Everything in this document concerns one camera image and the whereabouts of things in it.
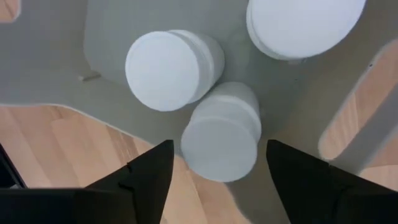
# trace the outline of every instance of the white cylinder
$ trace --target white cylinder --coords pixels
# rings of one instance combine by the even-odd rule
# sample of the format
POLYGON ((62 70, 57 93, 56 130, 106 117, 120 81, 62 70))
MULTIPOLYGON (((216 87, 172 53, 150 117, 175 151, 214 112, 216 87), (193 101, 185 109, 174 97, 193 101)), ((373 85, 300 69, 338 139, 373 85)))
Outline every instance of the white cylinder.
POLYGON ((220 45, 186 30, 151 32, 138 38, 126 57, 126 77, 141 103, 158 111, 199 100, 224 70, 220 45))
POLYGON ((366 0, 250 0, 246 24, 253 44, 278 60, 321 54, 343 40, 366 0))
POLYGON ((254 166, 260 137, 255 94, 242 83, 223 83, 195 108, 182 134, 181 150, 200 176, 231 182, 254 166))

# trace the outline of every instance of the white cylindrical block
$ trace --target white cylindrical block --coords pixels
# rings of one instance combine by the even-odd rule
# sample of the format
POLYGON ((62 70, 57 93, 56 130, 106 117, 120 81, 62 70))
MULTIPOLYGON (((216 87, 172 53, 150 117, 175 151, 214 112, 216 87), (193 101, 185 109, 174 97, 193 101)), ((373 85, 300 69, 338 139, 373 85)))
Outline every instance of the white cylindrical block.
POLYGON ((126 77, 141 103, 158 111, 199 100, 224 69, 220 45, 186 30, 151 32, 138 38, 126 58, 126 77))
POLYGON ((256 96, 242 83, 224 83, 195 108, 182 134, 181 150, 197 174, 231 182, 252 169, 260 137, 256 96))
POLYGON ((278 60, 321 54, 355 26, 366 0, 250 0, 246 24, 254 45, 278 60))

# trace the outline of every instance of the white container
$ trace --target white container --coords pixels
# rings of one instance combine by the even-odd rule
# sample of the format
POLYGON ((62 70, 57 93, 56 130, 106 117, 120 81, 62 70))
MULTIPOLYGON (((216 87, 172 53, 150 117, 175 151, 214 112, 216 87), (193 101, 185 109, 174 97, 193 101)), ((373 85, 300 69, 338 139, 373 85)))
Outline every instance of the white container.
POLYGON ((219 79, 224 53, 211 37, 186 30, 138 38, 126 58, 126 77, 141 103, 158 111, 199 100, 219 79))
POLYGON ((182 134, 181 150, 200 176, 231 182, 253 168, 260 137, 255 94, 242 83, 230 82, 216 87, 195 108, 182 134))
POLYGON ((254 45, 278 60, 321 54, 343 40, 366 0, 250 0, 246 24, 254 45))

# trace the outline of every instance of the round lid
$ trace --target round lid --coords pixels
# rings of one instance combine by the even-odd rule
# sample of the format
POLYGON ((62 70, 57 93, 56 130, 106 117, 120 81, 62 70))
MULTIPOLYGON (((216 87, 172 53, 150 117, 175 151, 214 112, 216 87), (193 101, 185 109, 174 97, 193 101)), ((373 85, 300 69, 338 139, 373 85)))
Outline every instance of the round lid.
POLYGON ((244 177, 257 158, 257 142, 249 131, 221 118, 190 123, 182 134, 181 150, 194 172, 219 182, 244 177))
POLYGON ((194 50, 183 39, 168 32, 151 32, 131 46, 126 76, 131 91, 143 104, 173 111, 194 96, 200 66, 194 50))
POLYGON ((251 0, 252 23, 262 43, 277 54, 305 58, 346 37, 366 0, 251 0))

